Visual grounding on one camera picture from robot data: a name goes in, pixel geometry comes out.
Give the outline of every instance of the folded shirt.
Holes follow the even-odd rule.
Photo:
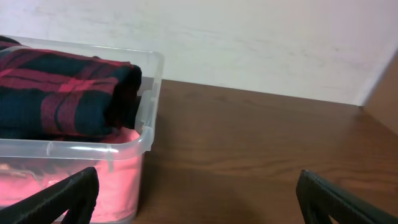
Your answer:
[[[0,38],[0,138],[100,141],[134,110],[138,66],[21,46]]]

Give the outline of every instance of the plaid shirt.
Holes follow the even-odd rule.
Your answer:
[[[0,39],[0,50],[20,44]],[[120,128],[141,69],[129,62],[54,50],[18,49],[0,58],[0,138],[102,138]]]

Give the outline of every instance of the pink fabric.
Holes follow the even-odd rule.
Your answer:
[[[128,142],[138,138],[134,130],[123,128],[122,135],[106,142]],[[46,164],[48,159],[23,159],[24,164]],[[94,166],[99,178],[99,195],[91,222],[118,221],[135,214],[138,202],[142,156],[113,161],[109,172],[108,161],[70,160],[70,166],[55,166],[54,174],[46,173],[37,181],[32,175],[16,177],[6,172],[0,176],[0,207],[17,203],[89,166]]]

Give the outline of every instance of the pink clothing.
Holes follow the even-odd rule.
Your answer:
[[[124,134],[120,137],[109,139],[107,142],[127,142],[139,137],[134,130],[124,129],[123,131]],[[94,166],[99,178],[99,195],[91,221],[122,220],[136,212],[142,157],[143,155],[113,161],[112,172],[109,171],[108,161],[8,158],[7,162],[10,164],[18,163],[23,167],[38,167],[44,172],[23,169],[27,171],[15,175],[10,171],[0,170],[0,207],[17,203],[79,170]]]

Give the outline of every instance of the black object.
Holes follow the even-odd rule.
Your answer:
[[[136,116],[140,102],[141,102],[141,96],[137,96],[134,104],[130,107],[130,110],[127,112],[127,115],[124,119],[124,124],[123,124],[124,127],[129,129],[135,129]]]
[[[0,223],[89,224],[100,185],[94,167],[86,168],[29,198],[0,210]]]
[[[13,40],[13,39],[11,39],[11,38],[8,38],[8,37],[5,37],[5,36],[1,36],[0,35],[0,41],[3,41],[3,42],[10,42],[10,43],[13,43],[13,44],[20,44],[18,41],[16,41],[16,40]]]
[[[398,218],[373,207],[309,170],[303,170],[296,194],[306,224],[396,224]]]

